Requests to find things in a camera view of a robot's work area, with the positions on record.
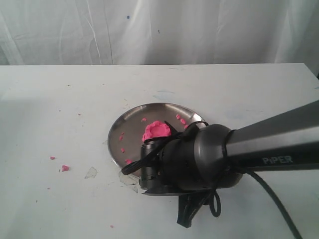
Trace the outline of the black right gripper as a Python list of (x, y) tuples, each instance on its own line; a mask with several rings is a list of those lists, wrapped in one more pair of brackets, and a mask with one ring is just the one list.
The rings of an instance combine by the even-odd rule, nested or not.
[(194, 154), (195, 140), (175, 139), (141, 168), (140, 186), (148, 196), (179, 196), (177, 223), (190, 228), (199, 210), (196, 193), (214, 190), (200, 175)]

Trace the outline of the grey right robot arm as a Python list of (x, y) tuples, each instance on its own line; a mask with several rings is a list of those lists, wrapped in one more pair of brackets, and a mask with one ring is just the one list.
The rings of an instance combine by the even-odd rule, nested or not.
[(183, 132), (148, 139), (140, 186), (149, 196), (178, 196), (177, 223), (185, 228), (203, 205), (221, 214), (217, 190), (243, 174), (319, 167), (319, 104), (313, 102), (241, 129), (197, 121)]

